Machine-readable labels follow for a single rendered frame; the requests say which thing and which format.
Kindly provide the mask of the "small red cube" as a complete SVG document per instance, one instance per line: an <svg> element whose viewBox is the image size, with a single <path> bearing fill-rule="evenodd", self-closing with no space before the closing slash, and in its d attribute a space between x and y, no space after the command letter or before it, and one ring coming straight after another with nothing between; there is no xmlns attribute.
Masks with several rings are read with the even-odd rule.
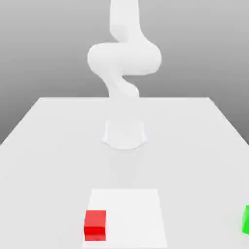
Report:
<svg viewBox="0 0 249 249"><path fill-rule="evenodd" d="M84 218L85 241L106 241L106 210L86 210Z"/></svg>

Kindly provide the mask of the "small green cube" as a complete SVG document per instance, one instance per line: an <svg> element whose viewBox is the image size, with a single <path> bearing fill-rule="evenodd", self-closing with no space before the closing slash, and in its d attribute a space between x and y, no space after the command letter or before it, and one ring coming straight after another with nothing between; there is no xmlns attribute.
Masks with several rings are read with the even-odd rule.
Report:
<svg viewBox="0 0 249 249"><path fill-rule="evenodd" d="M242 233L249 235L249 205L245 206L242 217Z"/></svg>

